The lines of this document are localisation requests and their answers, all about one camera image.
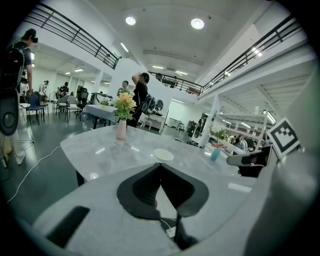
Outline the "blue chair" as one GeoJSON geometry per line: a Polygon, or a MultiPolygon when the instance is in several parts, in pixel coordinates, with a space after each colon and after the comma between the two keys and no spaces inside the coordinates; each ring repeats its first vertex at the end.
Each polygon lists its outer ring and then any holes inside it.
{"type": "Polygon", "coordinates": [[[45,115],[49,115],[49,105],[42,101],[42,96],[37,92],[33,92],[28,97],[29,106],[26,108],[27,116],[29,117],[29,122],[31,123],[31,112],[35,112],[35,118],[40,124],[40,119],[45,122],[45,115]]]}

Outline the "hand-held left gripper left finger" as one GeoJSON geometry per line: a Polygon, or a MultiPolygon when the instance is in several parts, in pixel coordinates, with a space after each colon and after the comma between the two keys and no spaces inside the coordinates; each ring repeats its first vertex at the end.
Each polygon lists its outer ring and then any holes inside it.
{"type": "Polygon", "coordinates": [[[156,195],[160,188],[160,164],[156,163],[130,176],[117,188],[117,199],[133,217],[143,220],[159,220],[156,195]]]}

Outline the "white dressing table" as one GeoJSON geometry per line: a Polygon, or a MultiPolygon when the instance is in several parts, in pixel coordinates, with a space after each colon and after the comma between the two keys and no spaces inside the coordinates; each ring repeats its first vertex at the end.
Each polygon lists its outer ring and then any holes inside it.
{"type": "Polygon", "coordinates": [[[158,129],[158,132],[161,133],[163,131],[165,125],[165,118],[163,116],[159,116],[156,114],[146,115],[145,120],[141,124],[141,127],[145,127],[146,125],[149,126],[149,130],[151,128],[158,129]]]}

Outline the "white flower bouquet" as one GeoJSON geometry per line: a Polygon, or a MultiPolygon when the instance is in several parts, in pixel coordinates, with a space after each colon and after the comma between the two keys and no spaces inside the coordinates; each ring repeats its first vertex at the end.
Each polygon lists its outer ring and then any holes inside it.
{"type": "Polygon", "coordinates": [[[226,130],[223,128],[218,128],[217,126],[212,125],[209,128],[210,135],[213,136],[216,140],[215,146],[216,148],[224,147],[222,141],[225,138],[226,130]]]}

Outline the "table with blue cloth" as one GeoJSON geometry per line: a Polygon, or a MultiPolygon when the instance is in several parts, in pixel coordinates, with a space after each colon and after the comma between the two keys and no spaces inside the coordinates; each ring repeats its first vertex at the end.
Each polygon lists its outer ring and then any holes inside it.
{"type": "Polygon", "coordinates": [[[104,120],[105,125],[115,125],[118,121],[115,116],[116,110],[116,107],[110,105],[88,104],[84,107],[82,113],[93,119],[93,129],[95,130],[99,119],[104,120]]]}

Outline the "black balcony railing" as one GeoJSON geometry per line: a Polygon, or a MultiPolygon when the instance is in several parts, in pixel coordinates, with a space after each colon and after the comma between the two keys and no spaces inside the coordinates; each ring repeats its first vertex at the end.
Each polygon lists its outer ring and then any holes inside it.
{"type": "Polygon", "coordinates": [[[248,65],[248,63],[252,62],[252,60],[260,58],[263,53],[269,50],[271,47],[283,43],[287,38],[289,38],[289,36],[295,34],[301,29],[301,25],[293,17],[293,15],[289,15],[269,32],[267,32],[263,37],[261,37],[257,42],[255,42],[250,48],[246,49],[241,55],[235,58],[226,67],[221,69],[204,85],[200,85],[172,75],[162,74],[160,72],[151,71],[149,74],[154,76],[165,86],[199,96],[212,87],[215,87],[221,81],[230,77],[236,71],[239,71],[241,68],[248,65]]]}
{"type": "Polygon", "coordinates": [[[120,58],[117,55],[78,24],[46,4],[38,3],[23,21],[80,47],[113,70],[118,64],[120,58]]]}

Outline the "black office chair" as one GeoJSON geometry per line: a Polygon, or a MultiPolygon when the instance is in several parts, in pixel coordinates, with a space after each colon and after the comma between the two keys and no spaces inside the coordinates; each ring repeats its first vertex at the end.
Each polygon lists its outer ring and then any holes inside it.
{"type": "Polygon", "coordinates": [[[80,87],[77,90],[77,107],[79,108],[79,110],[76,111],[76,117],[78,117],[78,115],[82,112],[82,110],[84,109],[84,107],[87,105],[87,100],[88,100],[88,90],[84,87],[80,87]]]}

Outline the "yellow flower bouquet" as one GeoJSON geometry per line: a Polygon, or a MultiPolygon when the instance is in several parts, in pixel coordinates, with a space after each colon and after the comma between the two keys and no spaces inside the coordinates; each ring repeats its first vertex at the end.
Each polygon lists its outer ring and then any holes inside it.
{"type": "Polygon", "coordinates": [[[134,93],[122,92],[119,94],[115,102],[116,111],[114,115],[120,120],[130,121],[133,119],[135,108],[137,106],[134,101],[134,93]]]}

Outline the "cream paper cup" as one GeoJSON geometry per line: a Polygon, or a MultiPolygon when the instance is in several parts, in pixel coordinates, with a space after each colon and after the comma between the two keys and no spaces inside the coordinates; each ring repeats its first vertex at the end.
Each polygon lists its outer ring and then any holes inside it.
{"type": "Polygon", "coordinates": [[[174,159],[174,155],[170,151],[162,148],[156,148],[153,155],[160,163],[169,162],[174,159]]]}

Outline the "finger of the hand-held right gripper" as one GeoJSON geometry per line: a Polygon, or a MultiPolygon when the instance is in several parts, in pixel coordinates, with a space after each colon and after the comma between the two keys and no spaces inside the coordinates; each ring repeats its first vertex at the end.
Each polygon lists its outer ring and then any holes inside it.
{"type": "Polygon", "coordinates": [[[258,177],[261,170],[267,166],[272,146],[265,146],[260,151],[228,156],[226,162],[238,167],[242,177],[258,177]]]}

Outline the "grey chair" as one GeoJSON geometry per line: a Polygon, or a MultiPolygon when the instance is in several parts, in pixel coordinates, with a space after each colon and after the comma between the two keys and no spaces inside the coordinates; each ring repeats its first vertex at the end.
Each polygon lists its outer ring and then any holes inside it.
{"type": "Polygon", "coordinates": [[[74,111],[76,117],[80,113],[80,102],[72,95],[65,95],[57,101],[55,114],[60,118],[60,112],[64,112],[64,118],[69,122],[71,111],[74,111]]]}

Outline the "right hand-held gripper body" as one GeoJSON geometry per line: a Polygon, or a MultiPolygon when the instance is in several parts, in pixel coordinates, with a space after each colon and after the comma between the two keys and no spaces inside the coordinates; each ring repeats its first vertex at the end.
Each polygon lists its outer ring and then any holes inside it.
{"type": "Polygon", "coordinates": [[[320,72],[270,138],[279,159],[246,202],[243,256],[320,256],[320,72]]]}

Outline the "pink vase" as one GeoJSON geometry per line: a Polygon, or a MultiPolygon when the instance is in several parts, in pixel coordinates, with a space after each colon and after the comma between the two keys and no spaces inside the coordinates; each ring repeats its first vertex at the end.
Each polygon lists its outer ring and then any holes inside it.
{"type": "Polygon", "coordinates": [[[126,132],[127,132],[127,121],[120,119],[117,125],[116,138],[118,140],[123,140],[126,137],[126,132]]]}

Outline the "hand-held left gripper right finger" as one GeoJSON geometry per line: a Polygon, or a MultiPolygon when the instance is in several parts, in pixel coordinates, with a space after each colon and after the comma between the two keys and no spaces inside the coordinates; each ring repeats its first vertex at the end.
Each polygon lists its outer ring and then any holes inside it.
{"type": "Polygon", "coordinates": [[[160,185],[181,217],[196,215],[209,198],[209,189],[202,181],[168,164],[159,167],[160,185]]]}

